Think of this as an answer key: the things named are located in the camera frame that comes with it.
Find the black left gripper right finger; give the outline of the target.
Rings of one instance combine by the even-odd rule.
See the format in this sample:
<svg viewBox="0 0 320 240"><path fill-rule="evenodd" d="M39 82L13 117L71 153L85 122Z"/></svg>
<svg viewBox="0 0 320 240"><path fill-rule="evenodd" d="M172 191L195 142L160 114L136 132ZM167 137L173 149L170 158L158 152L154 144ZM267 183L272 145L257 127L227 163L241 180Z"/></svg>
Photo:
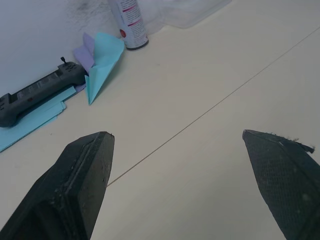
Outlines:
<svg viewBox="0 0 320 240"><path fill-rule="evenodd" d="M287 240L320 238L320 166L313 147L272 133L242 133L258 189Z"/></svg>

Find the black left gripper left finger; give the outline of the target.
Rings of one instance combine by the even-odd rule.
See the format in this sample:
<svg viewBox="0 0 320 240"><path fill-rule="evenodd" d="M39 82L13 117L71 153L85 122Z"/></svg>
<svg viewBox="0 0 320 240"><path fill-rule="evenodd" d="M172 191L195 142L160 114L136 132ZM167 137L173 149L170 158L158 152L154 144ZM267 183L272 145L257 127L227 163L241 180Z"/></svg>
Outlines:
<svg viewBox="0 0 320 240"><path fill-rule="evenodd" d="M111 174L115 137L100 131L69 143L0 231L2 240L89 240Z"/></svg>

